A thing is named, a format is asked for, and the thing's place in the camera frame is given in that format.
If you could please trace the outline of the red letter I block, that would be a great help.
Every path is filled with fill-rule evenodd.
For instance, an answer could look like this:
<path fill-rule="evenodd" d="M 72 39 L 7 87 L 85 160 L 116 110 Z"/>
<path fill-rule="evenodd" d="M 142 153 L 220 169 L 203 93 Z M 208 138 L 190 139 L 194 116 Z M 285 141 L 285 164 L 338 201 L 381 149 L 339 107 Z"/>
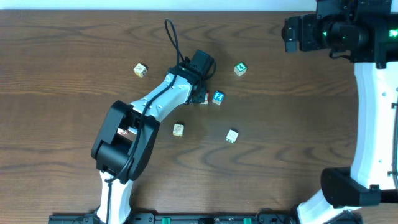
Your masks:
<path fill-rule="evenodd" d="M 202 102 L 201 104 L 207 105 L 207 104 L 208 104 L 208 101 L 209 101 L 209 91 L 207 91 L 207 92 L 205 93 L 204 102 Z"/>

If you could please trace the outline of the blue number 2 block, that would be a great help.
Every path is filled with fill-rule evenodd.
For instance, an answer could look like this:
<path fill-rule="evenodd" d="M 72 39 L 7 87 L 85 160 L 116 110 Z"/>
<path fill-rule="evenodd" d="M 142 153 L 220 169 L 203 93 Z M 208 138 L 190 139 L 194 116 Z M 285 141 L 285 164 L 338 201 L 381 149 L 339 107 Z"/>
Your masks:
<path fill-rule="evenodd" d="M 224 99 L 224 93 L 220 92 L 220 91 L 215 91 L 213 97 L 212 97 L 212 102 L 220 105 L 222 103 Z"/>

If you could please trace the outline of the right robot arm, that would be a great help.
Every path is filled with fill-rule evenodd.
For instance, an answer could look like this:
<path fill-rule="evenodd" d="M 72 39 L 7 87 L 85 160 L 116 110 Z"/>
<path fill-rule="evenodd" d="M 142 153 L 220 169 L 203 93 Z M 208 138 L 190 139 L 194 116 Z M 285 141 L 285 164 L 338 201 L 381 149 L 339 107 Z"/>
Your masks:
<path fill-rule="evenodd" d="M 286 18 L 285 50 L 327 49 L 354 65 L 356 152 L 349 167 L 326 168 L 321 188 L 286 223 L 361 223 L 355 210 L 397 203 L 397 0 L 323 0 Z"/>

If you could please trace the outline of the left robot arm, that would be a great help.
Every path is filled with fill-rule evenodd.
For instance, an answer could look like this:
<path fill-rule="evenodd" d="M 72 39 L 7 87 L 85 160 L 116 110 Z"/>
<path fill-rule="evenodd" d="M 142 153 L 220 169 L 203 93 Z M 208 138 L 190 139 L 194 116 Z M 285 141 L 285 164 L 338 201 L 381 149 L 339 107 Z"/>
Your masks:
<path fill-rule="evenodd" d="M 211 66 L 181 62 L 146 96 L 111 105 L 91 150 L 102 180 L 99 222 L 127 222 L 132 185 L 149 162 L 161 122 L 180 105 L 204 102 Z"/>

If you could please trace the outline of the yellow edged plain block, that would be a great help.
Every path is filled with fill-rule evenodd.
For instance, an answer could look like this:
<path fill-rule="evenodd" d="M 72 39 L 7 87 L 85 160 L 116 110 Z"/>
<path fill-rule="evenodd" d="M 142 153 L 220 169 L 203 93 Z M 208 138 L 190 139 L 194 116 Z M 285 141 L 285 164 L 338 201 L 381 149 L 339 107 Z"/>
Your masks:
<path fill-rule="evenodd" d="M 173 135 L 174 136 L 183 136 L 183 131 L 184 131 L 184 125 L 182 124 L 174 124 L 173 128 Z"/>

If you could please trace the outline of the green number 4 block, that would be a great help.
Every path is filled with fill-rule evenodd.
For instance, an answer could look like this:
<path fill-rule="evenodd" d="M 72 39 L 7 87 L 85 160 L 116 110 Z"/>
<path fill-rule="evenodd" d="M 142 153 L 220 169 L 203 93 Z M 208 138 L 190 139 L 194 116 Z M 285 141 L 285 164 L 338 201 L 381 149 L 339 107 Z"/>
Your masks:
<path fill-rule="evenodd" d="M 238 63 L 234 67 L 234 72 L 235 72 L 235 74 L 237 74 L 237 76 L 241 76 L 241 75 L 245 74 L 246 70 L 247 70 L 247 66 L 243 62 Z"/>

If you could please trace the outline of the green edged plain block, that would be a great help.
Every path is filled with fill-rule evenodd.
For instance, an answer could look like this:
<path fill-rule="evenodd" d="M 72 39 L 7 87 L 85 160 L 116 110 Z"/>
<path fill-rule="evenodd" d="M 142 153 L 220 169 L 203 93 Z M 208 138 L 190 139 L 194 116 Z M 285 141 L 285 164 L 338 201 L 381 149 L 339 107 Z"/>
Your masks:
<path fill-rule="evenodd" d="M 235 130 L 230 129 L 226 135 L 226 141 L 234 144 L 239 136 L 239 133 Z"/>

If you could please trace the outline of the yellow picture block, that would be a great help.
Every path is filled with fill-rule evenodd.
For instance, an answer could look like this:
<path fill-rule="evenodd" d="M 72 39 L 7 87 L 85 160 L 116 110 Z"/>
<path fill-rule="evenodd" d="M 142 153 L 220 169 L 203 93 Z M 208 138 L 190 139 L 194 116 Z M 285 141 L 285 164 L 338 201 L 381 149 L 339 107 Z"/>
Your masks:
<path fill-rule="evenodd" d="M 147 67 L 144 64 L 138 63 L 134 69 L 134 73 L 139 76 L 143 77 L 147 73 Z"/>

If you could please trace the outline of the red edged picture block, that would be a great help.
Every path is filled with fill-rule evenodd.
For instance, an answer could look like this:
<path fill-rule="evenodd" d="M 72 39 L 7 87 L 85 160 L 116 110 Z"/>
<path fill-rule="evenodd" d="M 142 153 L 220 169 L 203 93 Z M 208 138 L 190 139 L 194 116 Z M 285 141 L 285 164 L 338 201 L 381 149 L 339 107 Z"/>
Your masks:
<path fill-rule="evenodd" d="M 121 129 L 121 128 L 118 128 L 117 133 L 118 133 L 119 135 L 124 136 L 124 135 L 129 134 L 129 131 L 128 131 L 128 130 L 123 130 L 123 129 Z"/>

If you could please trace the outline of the black mounting rail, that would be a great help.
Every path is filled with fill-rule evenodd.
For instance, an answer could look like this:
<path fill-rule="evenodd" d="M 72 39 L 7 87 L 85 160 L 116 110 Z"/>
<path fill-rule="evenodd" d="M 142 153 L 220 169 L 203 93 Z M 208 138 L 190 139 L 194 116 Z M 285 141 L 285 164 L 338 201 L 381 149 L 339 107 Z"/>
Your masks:
<path fill-rule="evenodd" d="M 100 224 L 95 214 L 51 215 L 49 224 Z M 260 215 L 154 215 L 137 213 L 125 221 L 128 224 L 284 224 L 299 221 L 285 214 L 263 213 Z"/>

